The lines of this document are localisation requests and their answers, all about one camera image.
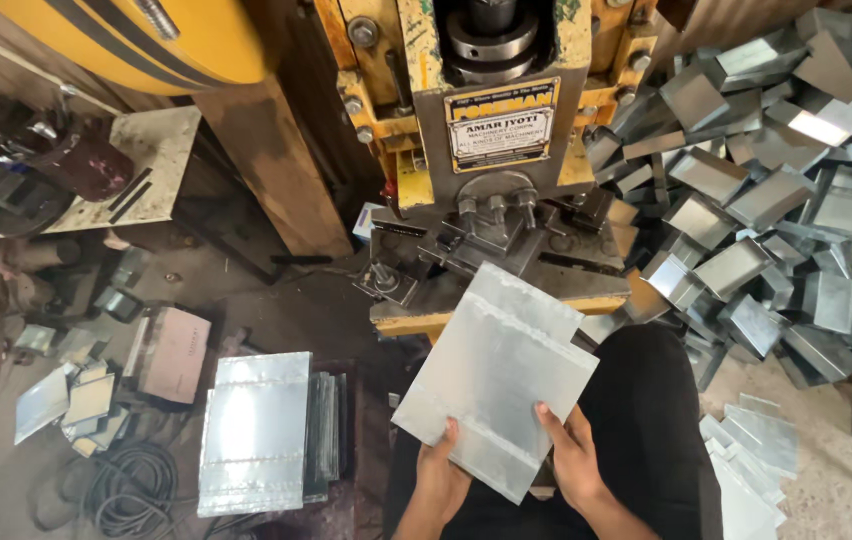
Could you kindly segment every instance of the nut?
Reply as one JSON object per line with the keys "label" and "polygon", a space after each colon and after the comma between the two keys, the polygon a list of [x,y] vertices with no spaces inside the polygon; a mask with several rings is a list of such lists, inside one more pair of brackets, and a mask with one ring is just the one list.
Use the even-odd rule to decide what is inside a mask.
{"label": "nut", "polygon": [[369,126],[360,126],[356,128],[356,139],[362,144],[369,144],[375,137],[372,134],[372,128]]}
{"label": "nut", "polygon": [[636,101],[636,87],[623,86],[616,92],[616,103],[626,106]]}
{"label": "nut", "polygon": [[644,71],[652,64],[652,55],[647,50],[636,51],[629,56],[629,68],[633,71]]}
{"label": "nut", "polygon": [[350,115],[358,115],[362,112],[362,100],[356,96],[346,96],[342,104],[346,105],[346,112]]}
{"label": "nut", "polygon": [[368,49],[379,41],[379,27],[369,17],[358,16],[349,21],[349,41],[357,47]]}

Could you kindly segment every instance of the concrete floor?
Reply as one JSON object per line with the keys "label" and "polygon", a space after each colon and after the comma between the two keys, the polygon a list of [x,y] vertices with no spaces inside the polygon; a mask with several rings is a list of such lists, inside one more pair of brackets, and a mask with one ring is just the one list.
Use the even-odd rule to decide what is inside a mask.
{"label": "concrete floor", "polygon": [[[207,246],[170,247],[174,242],[168,241],[170,229],[166,225],[138,227],[133,236],[147,245],[151,242],[148,247],[160,254],[137,285],[137,293],[146,300],[175,300],[207,314],[215,321],[211,347],[237,328],[251,327],[251,341],[271,353],[310,350],[317,361],[355,360],[363,377],[371,381],[370,395],[383,400],[386,390],[398,389],[390,382],[402,384],[404,362],[419,354],[414,347],[404,349],[401,344],[380,343],[375,338],[366,318],[370,300],[343,276],[316,274],[263,287]],[[183,280],[165,282],[162,276],[168,272],[180,274]],[[135,325],[120,325],[105,318],[95,326],[113,335],[105,355],[124,362]],[[208,383],[213,364],[207,358],[200,388]],[[46,523],[64,522],[72,515],[71,508],[59,504],[47,482],[63,463],[77,456],[59,430],[47,427],[20,446],[12,446],[16,398],[56,365],[56,360],[42,360],[0,372],[0,539],[65,539],[74,533],[96,538],[87,528],[73,530],[73,525],[42,533],[30,521],[30,493],[39,494],[35,504]],[[780,526],[779,538],[852,539],[849,403],[832,387],[795,390],[777,362],[746,366],[727,361],[700,397],[702,408],[721,417],[722,405],[734,402],[740,392],[779,402],[783,415],[799,430],[799,478],[783,482],[787,499],[781,509],[789,520]],[[379,424],[372,429],[382,430],[384,435],[387,425],[384,421]],[[193,415],[170,447],[178,460],[183,495],[195,492],[201,430],[200,418]],[[387,457],[379,453],[375,460],[382,464]],[[336,508],[323,512],[321,518],[281,518],[298,522],[300,530],[305,527],[312,538],[352,538],[350,527],[330,518],[342,515],[354,494],[344,492],[340,496],[341,500],[331,503]],[[377,495],[362,496],[374,499]],[[179,538],[198,538],[207,526],[207,520],[194,517],[194,507],[189,504],[180,505],[174,515],[186,516],[177,529]],[[375,518],[365,519],[375,526]]]}

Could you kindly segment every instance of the workbench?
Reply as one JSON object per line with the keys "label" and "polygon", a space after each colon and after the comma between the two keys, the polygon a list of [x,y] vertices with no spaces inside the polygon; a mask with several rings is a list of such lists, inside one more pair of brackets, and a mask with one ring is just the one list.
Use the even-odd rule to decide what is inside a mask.
{"label": "workbench", "polygon": [[[542,262],[533,264],[524,279],[587,315],[614,312],[630,292],[629,282],[623,277]],[[446,272],[420,285],[407,307],[387,300],[376,303],[369,311],[369,320],[385,337],[425,334],[435,343],[468,285],[466,278]]]}
{"label": "workbench", "polygon": [[109,205],[116,197],[101,202],[89,202],[76,197],[66,213],[41,234],[104,229],[172,219],[172,208],[201,119],[202,113],[195,105],[118,116],[113,122],[109,142],[131,158],[135,165],[133,178],[138,177],[146,167],[152,169],[143,182],[151,182],[152,186],[115,224],[109,222],[115,215],[109,211]]}

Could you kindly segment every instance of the hand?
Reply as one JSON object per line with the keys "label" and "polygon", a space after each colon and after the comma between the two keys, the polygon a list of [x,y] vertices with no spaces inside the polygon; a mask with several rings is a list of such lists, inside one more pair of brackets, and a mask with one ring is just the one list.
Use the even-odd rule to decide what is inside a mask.
{"label": "hand", "polygon": [[555,447],[552,461],[559,491],[570,507],[584,514],[590,501],[608,493],[600,477],[589,421],[583,416],[579,405],[576,405],[563,426],[542,401],[536,404],[536,416]]}
{"label": "hand", "polygon": [[421,505],[425,509],[441,510],[443,525],[453,519],[466,499],[473,478],[449,461],[449,452],[456,446],[459,424],[453,418],[446,419],[446,430],[434,446],[422,445],[416,461],[416,489],[409,505]]}

